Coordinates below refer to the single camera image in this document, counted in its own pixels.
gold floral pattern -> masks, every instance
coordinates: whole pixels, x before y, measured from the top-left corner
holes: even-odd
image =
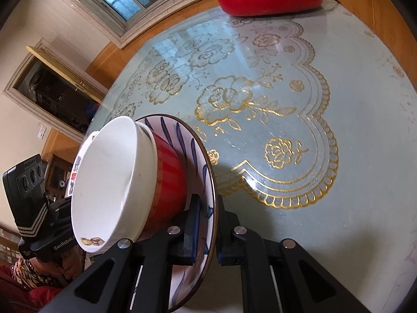
[[[150,70],[146,84],[148,90],[145,96],[149,102],[154,105],[164,103],[170,96],[179,93],[181,88],[190,80],[191,68],[187,64],[175,67],[168,60],[160,61],[153,69]]]
[[[225,59],[235,50],[235,45],[242,43],[247,37],[239,34],[231,36],[229,39],[212,40],[211,34],[194,36],[191,40],[182,45],[176,57],[184,57],[191,54],[188,62],[190,67],[202,68],[208,64],[216,64]]]
[[[236,130],[241,130],[240,125],[231,118],[233,113],[246,111],[247,120],[252,120],[260,115],[263,124],[268,123],[268,115],[287,116],[296,108],[277,108],[276,100],[270,101],[266,95],[253,97],[251,86],[254,81],[245,77],[218,78],[213,85],[206,87],[197,99],[197,108],[194,113],[197,120],[205,122],[209,126],[226,122]]]
[[[188,62],[190,62],[191,67],[201,68],[225,59],[233,51],[234,44],[232,41],[223,39],[208,41],[197,48]]]
[[[248,38],[236,34],[236,30]],[[224,14],[171,30],[167,36],[152,40],[151,51],[145,53],[130,76],[112,113],[130,113],[132,109],[125,110],[125,106],[138,107],[143,99],[151,105],[143,107],[140,113],[152,112],[153,105],[160,108],[165,102],[165,109],[175,111],[178,109],[175,95],[184,89],[184,99],[179,100],[181,109],[187,113],[193,109],[187,122],[205,144],[211,146],[213,141],[217,141],[216,144],[225,141],[236,148],[229,156],[229,145],[216,146],[216,152],[222,155],[222,166],[217,159],[215,167],[220,193],[232,193],[242,187],[261,203],[274,208],[312,204],[333,184],[338,168],[338,148],[331,129],[322,118],[330,100],[329,85],[311,66],[315,51],[301,37],[302,33],[301,25],[287,19],[267,22],[230,18]],[[242,57],[247,58],[246,65],[237,64],[242,62]],[[296,93],[311,93],[309,104],[303,104],[303,94],[298,96],[288,91],[288,85]],[[138,96],[142,96],[142,100],[131,104],[128,97],[135,87],[140,91],[139,95],[135,94],[135,101]],[[190,109],[190,102],[197,104]],[[296,107],[291,107],[295,105],[303,111],[298,113]],[[154,113],[163,111],[159,108]],[[274,117],[291,114],[289,119]],[[259,121],[267,125],[263,127],[266,130],[254,123]],[[309,128],[308,133],[298,127],[301,126],[299,121]],[[309,150],[290,137],[295,130],[302,135],[302,142]],[[262,141],[261,147],[256,146],[257,155],[251,153],[241,158],[238,149],[243,153],[247,145],[259,141],[258,137],[252,138],[253,133],[268,135],[268,132],[271,137],[276,136],[275,141],[268,142],[269,137],[266,142]],[[276,132],[281,133],[280,138],[272,134]],[[212,163],[216,163],[216,153],[208,153]]]
[[[196,35],[190,40],[186,41],[182,46],[178,48],[176,57],[184,57],[197,50],[201,45],[204,45],[213,37],[212,34]]]
[[[299,93],[304,90],[304,83],[301,80],[291,80],[289,86],[294,92]]]
[[[273,138],[265,145],[265,159],[273,168],[282,169],[292,161],[297,165],[301,162],[303,153],[308,149],[301,149],[301,142],[297,142],[297,151],[292,151],[291,140]]]
[[[209,155],[208,157],[210,158],[210,162],[213,166],[218,164],[218,159],[220,157],[220,155],[218,154],[218,151],[216,151],[215,149],[211,149],[209,151],[207,151],[207,154]]]
[[[294,53],[295,52],[295,48],[294,48],[294,46],[285,46],[284,47],[284,52]]]
[[[233,28],[236,28],[236,27],[242,27],[244,25],[248,25],[254,21],[255,19],[238,18],[238,17],[231,16],[229,18],[229,25],[231,25]]]
[[[136,105],[135,103],[131,103],[121,110],[118,109],[116,112],[110,113],[105,121],[105,124],[120,116],[128,116],[130,118],[133,118],[133,116],[135,115],[135,111],[136,111]]]
[[[276,45],[279,42],[279,39],[281,39],[281,37],[276,34],[263,34],[255,37],[252,43],[257,47],[269,47]]]

plate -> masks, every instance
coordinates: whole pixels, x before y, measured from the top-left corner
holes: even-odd
[[[187,175],[187,206],[191,194],[201,197],[201,215],[197,260],[193,266],[173,266],[169,310],[177,310],[198,289],[213,257],[217,206],[216,186],[210,158],[196,133],[182,120],[164,114],[145,116],[137,121],[146,124],[166,140],[183,162]]]

beige wall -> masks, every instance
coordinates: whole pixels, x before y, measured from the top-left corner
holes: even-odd
[[[26,56],[25,45],[35,45],[40,35],[19,24],[5,25],[0,32],[0,86],[8,83],[20,62]],[[40,153],[49,133],[38,139],[41,122],[21,109],[4,94],[0,94],[0,174],[10,167]],[[16,231],[3,182],[0,186],[0,225]]]
[[[42,123],[1,92],[27,55],[26,45],[41,38],[85,70],[108,40],[61,0],[22,0],[0,31],[0,174],[41,153],[50,128],[38,138]],[[0,186],[0,225],[16,231]]]
[[[109,40],[62,0],[22,0],[25,25],[85,70]]]

door frame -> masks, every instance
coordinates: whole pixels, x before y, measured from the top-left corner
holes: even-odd
[[[44,39],[41,39],[35,46],[35,48],[42,48],[45,51],[47,51],[49,54],[54,56],[56,59],[58,59],[61,63],[63,63],[66,67],[68,67],[71,71],[79,75],[81,78],[83,78],[86,82],[89,82],[93,87],[95,87],[98,91],[102,92],[104,95],[107,94],[108,89],[105,88],[101,83],[99,83],[97,80],[93,79],[89,74],[84,72],[82,69],[77,67],[73,62],[62,56],[55,48],[53,48],[51,45],[49,45]],[[52,128],[55,128],[62,134],[65,134],[66,136],[70,137],[71,139],[77,141],[77,142],[83,142],[84,135],[74,128],[70,127],[66,123],[62,122],[52,114],[45,111],[43,108],[36,105],[33,101],[29,100],[27,97],[25,97],[20,91],[15,89],[15,85],[22,76],[25,69],[29,66],[29,64],[32,62],[32,60],[35,59],[35,56],[31,53],[28,53],[24,60],[21,62],[19,67],[14,72],[13,76],[10,78],[9,82],[7,83],[5,89],[3,90],[3,93],[11,99],[13,102],[15,102],[17,105],[19,105],[21,108],[28,111],[30,114],[34,115],[36,118],[38,118],[40,121],[44,122],[45,124],[51,126]]]

flower pattern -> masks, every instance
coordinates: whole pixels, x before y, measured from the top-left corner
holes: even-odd
[[[252,43],[257,47],[269,47],[274,46],[279,42],[281,37],[276,34],[264,34],[255,37]]]
[[[287,52],[287,53],[294,53],[295,48],[294,48],[294,46],[285,46],[284,51]]]
[[[291,80],[289,86],[294,92],[299,93],[304,90],[304,83],[301,80]]]
[[[245,77],[221,77],[206,87],[197,99],[195,115],[209,126],[229,119],[232,113],[239,113],[252,99],[251,81]]]
[[[290,140],[275,138],[265,146],[265,159],[273,167],[282,169],[291,162],[292,143]]]
[[[218,154],[218,151],[216,151],[215,149],[211,149],[209,151],[207,151],[207,154],[209,155],[209,159],[210,162],[213,166],[218,164],[218,159],[220,157],[220,155]]]
[[[136,111],[136,106],[134,103],[131,103],[127,105],[125,108],[123,108],[122,110],[118,109],[115,113],[110,113],[105,121],[105,124],[120,116],[128,116],[130,118],[133,118],[133,116],[135,115],[135,111]]]
[[[201,34],[194,36],[191,40],[186,41],[181,47],[178,48],[176,57],[184,57],[197,50],[200,46],[204,45],[211,38],[211,34]]]
[[[173,62],[165,59],[160,61],[147,76],[145,93],[154,105],[164,103],[170,96],[178,94],[190,80],[191,67],[187,64],[176,67],[175,60]]]
[[[292,150],[291,140],[272,138],[265,145],[265,159],[272,168],[283,169],[286,164],[294,161],[296,165],[301,162],[302,154],[309,149],[302,149],[301,142],[297,141],[297,150]]]
[[[255,21],[255,19],[249,19],[249,18],[241,19],[241,18],[238,18],[238,17],[230,17],[229,18],[229,25],[231,25],[233,28],[236,28],[236,27],[242,27],[244,25],[248,25],[248,24],[250,24],[254,21]]]
[[[201,68],[225,59],[233,51],[233,43],[230,43],[229,40],[208,41],[197,48],[188,62],[190,62],[191,67]]]

